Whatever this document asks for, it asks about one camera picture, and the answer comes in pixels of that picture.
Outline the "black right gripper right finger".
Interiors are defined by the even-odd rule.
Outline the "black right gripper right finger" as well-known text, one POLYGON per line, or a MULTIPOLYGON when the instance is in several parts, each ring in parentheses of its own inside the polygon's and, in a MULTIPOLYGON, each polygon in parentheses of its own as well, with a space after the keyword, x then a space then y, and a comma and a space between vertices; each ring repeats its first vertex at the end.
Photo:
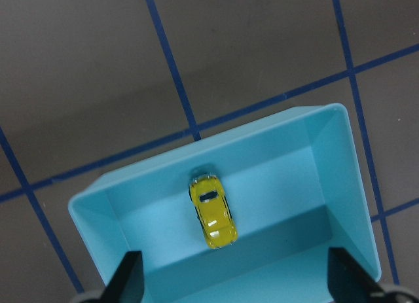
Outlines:
POLYGON ((386 301, 382 287, 343 247, 328 250, 327 288, 338 303, 386 301))

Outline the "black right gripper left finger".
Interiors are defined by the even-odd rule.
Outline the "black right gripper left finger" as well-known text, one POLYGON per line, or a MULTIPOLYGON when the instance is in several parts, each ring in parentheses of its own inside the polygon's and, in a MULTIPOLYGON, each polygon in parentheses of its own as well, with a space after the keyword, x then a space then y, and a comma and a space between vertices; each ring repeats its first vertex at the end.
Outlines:
POLYGON ((141 302, 145 278, 141 251, 127 252, 100 297, 100 302, 141 302))

